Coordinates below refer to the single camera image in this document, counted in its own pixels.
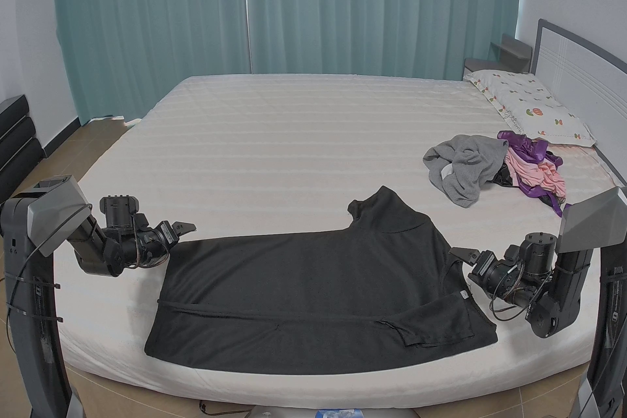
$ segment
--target pillowcase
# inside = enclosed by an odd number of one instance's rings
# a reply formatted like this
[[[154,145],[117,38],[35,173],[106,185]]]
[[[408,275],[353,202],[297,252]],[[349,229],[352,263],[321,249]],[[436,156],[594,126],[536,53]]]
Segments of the pillowcase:
[[[471,82],[518,134],[554,145],[591,147],[596,140],[586,125],[560,104],[535,75],[482,69]]]

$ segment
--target white headboard panel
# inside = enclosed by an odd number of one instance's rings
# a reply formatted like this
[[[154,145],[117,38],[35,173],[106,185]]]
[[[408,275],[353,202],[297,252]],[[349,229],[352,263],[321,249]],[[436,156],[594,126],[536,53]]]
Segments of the white headboard panel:
[[[627,178],[627,63],[544,19],[531,65],[553,95],[588,126],[595,148]]]

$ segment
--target floor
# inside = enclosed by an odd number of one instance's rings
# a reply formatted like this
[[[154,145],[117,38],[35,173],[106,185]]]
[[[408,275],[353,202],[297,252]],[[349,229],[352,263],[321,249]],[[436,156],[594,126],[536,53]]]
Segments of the floor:
[[[73,174],[80,180],[90,166],[120,138],[127,128],[122,120],[90,122],[76,131],[51,157],[41,161],[18,189],[58,174]],[[4,270],[4,254],[0,273]],[[4,287],[0,302],[4,303]],[[585,365],[520,388],[464,401],[416,409],[421,418],[556,418],[568,416]],[[173,397],[114,382],[68,366],[68,378],[76,387],[88,418],[197,418],[203,416],[198,401]],[[238,411],[245,416],[250,406],[205,401],[207,413]],[[18,365],[0,331],[0,413],[3,418],[24,418],[30,406]]]

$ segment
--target black shirt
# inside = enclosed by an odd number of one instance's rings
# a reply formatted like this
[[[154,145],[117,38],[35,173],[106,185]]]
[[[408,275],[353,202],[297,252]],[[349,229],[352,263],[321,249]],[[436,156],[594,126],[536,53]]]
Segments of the black shirt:
[[[259,374],[409,366],[497,341],[428,216],[381,187],[329,232],[182,242],[146,354]]]

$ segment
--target gray cloth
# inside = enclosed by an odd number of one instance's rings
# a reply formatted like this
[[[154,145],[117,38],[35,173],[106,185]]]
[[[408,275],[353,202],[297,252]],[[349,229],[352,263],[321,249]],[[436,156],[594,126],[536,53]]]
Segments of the gray cloth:
[[[429,148],[423,162],[429,181],[453,203],[468,207],[478,200],[481,186],[503,167],[507,147],[506,140],[459,134]],[[442,179],[442,168],[450,163],[453,171]]]

